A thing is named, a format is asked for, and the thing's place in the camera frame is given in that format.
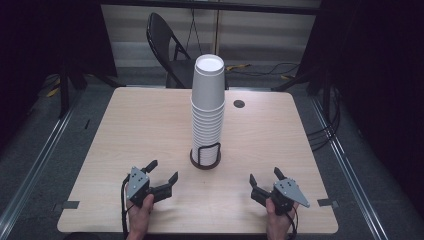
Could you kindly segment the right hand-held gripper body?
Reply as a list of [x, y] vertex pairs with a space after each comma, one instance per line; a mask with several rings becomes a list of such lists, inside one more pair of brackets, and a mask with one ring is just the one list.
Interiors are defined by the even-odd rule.
[[290, 212], [295, 202], [306, 208], [310, 207], [309, 201], [300, 190], [298, 184], [291, 178], [276, 181], [270, 192], [270, 198], [274, 203], [275, 213], [278, 216]]

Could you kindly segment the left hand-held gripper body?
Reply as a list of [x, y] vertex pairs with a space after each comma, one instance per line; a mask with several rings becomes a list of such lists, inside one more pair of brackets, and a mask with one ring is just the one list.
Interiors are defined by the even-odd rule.
[[153, 206], [152, 195], [149, 193], [149, 172], [150, 169], [138, 169], [137, 167], [133, 167], [130, 172], [127, 185], [127, 199], [139, 208], [143, 206], [151, 208]]

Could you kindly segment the black wire cup holder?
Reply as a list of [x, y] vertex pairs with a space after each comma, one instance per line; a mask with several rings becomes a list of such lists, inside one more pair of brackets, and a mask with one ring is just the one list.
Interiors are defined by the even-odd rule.
[[190, 151], [191, 163], [199, 169], [208, 170], [215, 168], [221, 160], [221, 144], [219, 142], [192, 148]]

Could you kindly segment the person's right hand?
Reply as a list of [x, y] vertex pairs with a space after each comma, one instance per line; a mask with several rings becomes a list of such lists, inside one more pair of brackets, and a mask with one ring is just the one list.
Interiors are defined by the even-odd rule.
[[266, 200], [266, 234], [268, 240], [287, 240], [288, 231], [291, 227], [290, 220], [294, 218], [297, 208], [298, 203], [295, 202], [292, 210], [289, 212], [289, 217], [286, 215], [278, 216], [275, 213], [275, 205], [273, 201], [270, 198]]

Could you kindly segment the person's left hand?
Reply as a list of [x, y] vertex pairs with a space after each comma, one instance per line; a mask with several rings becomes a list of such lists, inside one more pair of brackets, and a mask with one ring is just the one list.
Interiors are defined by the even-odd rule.
[[[154, 196], [152, 195], [152, 203], [154, 206]], [[149, 227], [150, 214], [153, 211], [153, 206], [147, 208], [143, 206], [139, 208], [129, 200], [126, 201], [127, 214], [129, 217], [129, 233], [128, 236], [144, 236], [147, 234]]]

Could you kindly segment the black stand leg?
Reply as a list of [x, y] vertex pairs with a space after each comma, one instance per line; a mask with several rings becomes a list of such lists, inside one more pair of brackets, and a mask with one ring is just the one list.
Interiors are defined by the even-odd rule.
[[318, 70], [314, 70], [314, 71], [309, 71], [307, 73], [301, 74], [299, 76], [294, 77], [293, 79], [289, 80], [288, 82], [277, 86], [277, 87], [272, 87], [271, 91], [272, 92], [285, 92], [286, 90], [288, 90], [289, 88], [291, 88], [292, 86], [296, 85], [296, 84], [301, 84], [301, 83], [305, 83], [310, 81], [313, 77], [318, 75]]

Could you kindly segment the black stand legs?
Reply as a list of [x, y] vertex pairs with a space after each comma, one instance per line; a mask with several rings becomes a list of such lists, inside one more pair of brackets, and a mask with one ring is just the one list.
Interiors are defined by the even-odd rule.
[[71, 62], [63, 63], [59, 72], [61, 100], [61, 110], [59, 115], [60, 118], [64, 117], [65, 114], [70, 110], [69, 84], [72, 84], [75, 90], [85, 90], [88, 85], [85, 79], [86, 75], [93, 75], [112, 88], [124, 87], [124, 84], [112, 80], [106, 74], [101, 73], [98, 69], [89, 65]]

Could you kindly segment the black folding chair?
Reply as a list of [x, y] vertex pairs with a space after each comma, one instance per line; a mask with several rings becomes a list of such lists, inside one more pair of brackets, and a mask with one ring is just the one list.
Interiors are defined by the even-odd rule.
[[187, 53], [158, 13], [149, 15], [146, 37], [154, 56], [167, 73], [166, 87], [191, 89], [196, 60]]

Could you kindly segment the dark curtain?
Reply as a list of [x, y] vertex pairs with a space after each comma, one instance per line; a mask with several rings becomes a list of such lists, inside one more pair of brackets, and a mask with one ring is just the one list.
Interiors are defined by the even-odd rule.
[[0, 149], [12, 138], [47, 76], [62, 69], [83, 88], [84, 74], [116, 76], [96, 0], [0, 0]]
[[298, 73], [333, 84], [424, 215], [424, 0], [321, 0]]

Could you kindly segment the metal floor rail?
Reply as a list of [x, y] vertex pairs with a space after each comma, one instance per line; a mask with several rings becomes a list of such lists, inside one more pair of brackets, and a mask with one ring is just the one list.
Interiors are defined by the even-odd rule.
[[43, 98], [0, 154], [0, 240], [7, 240], [81, 99], [63, 114], [57, 99]]
[[324, 128], [326, 138], [330, 143], [331, 149], [337, 159], [337, 162], [346, 178], [350, 190], [358, 204], [361, 214], [366, 221], [374, 240], [389, 240], [386, 231], [380, 221], [375, 208], [372, 206], [367, 194], [365, 193], [349, 158], [339, 141], [336, 131], [330, 126], [330, 122], [324, 117], [324, 107], [316, 97], [311, 99], [314, 111], [319, 119], [321, 126]]

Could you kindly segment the black horizontal frame bar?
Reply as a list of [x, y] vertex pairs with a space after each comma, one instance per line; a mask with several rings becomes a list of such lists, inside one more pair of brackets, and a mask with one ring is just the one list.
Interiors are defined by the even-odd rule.
[[119, 6], [145, 6], [181, 9], [222, 10], [239, 12], [278, 13], [294, 15], [320, 15], [324, 9], [312, 7], [225, 3], [198, 0], [95, 0], [99, 4]]

